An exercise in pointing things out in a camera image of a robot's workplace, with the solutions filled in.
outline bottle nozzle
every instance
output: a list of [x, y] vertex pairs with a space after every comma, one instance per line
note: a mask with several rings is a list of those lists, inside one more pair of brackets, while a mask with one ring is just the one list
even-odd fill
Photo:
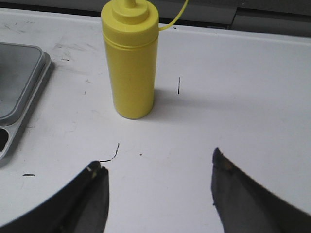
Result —
[[124, 6], [126, 8], [134, 8], [136, 6], [135, 0], [124, 0]]

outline table surface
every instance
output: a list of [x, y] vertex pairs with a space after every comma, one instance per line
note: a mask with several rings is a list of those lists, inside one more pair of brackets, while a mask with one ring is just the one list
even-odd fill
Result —
[[154, 108], [128, 120], [113, 107], [100, 18], [0, 15], [1, 42], [39, 46], [55, 65], [17, 148], [0, 161], [0, 225], [90, 161], [112, 158], [118, 143], [103, 163], [105, 232], [222, 233], [210, 191], [216, 147], [311, 214], [311, 39], [171, 27], [160, 32]]

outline black mark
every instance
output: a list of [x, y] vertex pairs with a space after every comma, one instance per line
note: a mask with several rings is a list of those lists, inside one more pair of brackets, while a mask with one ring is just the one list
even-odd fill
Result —
[[118, 154], [119, 145], [120, 145], [120, 143], [118, 143], [115, 156], [113, 156], [112, 159], [109, 159], [109, 160], [100, 160], [100, 162], [101, 162], [101, 163], [104, 163], [104, 162], [109, 162], [109, 161], [113, 160], [113, 159], [117, 156], [117, 154]]
[[177, 94], [179, 94], [179, 88], [180, 88], [180, 77], [178, 77], [178, 92], [177, 92]]

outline squeeze bottle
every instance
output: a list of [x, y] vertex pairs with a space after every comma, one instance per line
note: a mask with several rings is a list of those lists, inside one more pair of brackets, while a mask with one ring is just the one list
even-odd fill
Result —
[[154, 103], [156, 52], [159, 31], [157, 8], [147, 0], [111, 0], [101, 18], [113, 102], [117, 112], [129, 119], [147, 115]]

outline stainless steel tray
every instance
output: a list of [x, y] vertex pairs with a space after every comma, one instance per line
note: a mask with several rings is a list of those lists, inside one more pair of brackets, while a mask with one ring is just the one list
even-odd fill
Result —
[[50, 56], [39, 47], [0, 43], [0, 159], [51, 70]]

